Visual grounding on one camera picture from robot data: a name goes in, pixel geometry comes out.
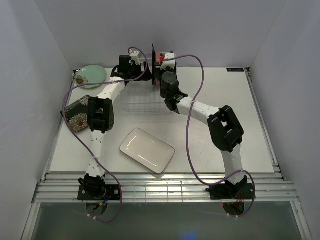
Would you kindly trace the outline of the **cream floral square plate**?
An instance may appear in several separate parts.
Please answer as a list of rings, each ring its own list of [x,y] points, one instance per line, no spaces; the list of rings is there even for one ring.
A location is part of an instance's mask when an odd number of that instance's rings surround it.
[[[151,67],[152,67],[152,84],[154,86],[159,86],[159,77],[155,77],[155,60],[156,60],[156,50],[154,45],[152,44],[152,52],[151,52]]]

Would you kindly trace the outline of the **white rectangular plate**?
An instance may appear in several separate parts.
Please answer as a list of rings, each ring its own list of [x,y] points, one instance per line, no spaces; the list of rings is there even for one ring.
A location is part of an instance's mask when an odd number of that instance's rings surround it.
[[[135,128],[124,139],[120,151],[156,174],[161,174],[175,149],[146,131]]]

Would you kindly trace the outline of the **pink polka dot plate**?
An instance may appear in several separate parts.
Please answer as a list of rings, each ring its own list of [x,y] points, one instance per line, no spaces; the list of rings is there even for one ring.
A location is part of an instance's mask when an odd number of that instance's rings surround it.
[[[160,52],[155,53],[155,62],[156,63],[161,63],[163,61],[163,54]]]

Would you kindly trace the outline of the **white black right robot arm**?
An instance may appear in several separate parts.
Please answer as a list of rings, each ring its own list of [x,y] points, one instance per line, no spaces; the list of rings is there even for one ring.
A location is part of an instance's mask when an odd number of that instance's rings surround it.
[[[207,185],[206,191],[210,193],[210,198],[237,201],[254,198],[254,188],[248,183],[241,159],[244,129],[233,109],[228,105],[217,108],[194,101],[180,90],[175,67],[162,67],[156,62],[152,65],[152,75],[153,80],[159,82],[160,96],[166,107],[172,112],[207,125],[213,144],[221,151],[225,179]]]

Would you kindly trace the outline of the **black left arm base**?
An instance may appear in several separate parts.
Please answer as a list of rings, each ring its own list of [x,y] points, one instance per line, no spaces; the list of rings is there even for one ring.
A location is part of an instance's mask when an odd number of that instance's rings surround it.
[[[121,198],[120,187],[116,184],[107,184],[98,189],[80,186],[77,200],[79,201],[118,201]]]

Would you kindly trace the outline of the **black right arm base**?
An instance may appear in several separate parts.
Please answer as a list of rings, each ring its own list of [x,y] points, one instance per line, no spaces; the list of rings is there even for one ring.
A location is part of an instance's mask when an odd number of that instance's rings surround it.
[[[252,200],[254,197],[253,185],[247,183],[244,187],[236,189],[227,184],[209,186],[205,189],[211,200]]]

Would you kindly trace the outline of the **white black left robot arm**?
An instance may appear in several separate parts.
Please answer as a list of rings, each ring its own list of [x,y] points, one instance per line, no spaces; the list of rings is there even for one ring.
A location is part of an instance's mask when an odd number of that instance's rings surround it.
[[[115,124],[113,103],[117,96],[125,89],[130,80],[150,80],[152,74],[148,66],[148,60],[141,62],[143,53],[138,50],[131,51],[128,55],[120,55],[119,62],[111,71],[110,79],[106,87],[96,97],[88,99],[88,126],[91,133],[90,153],[92,160],[84,178],[78,181],[84,191],[95,200],[100,200],[106,195],[104,182],[105,169],[100,158],[104,152],[104,139],[106,132]]]

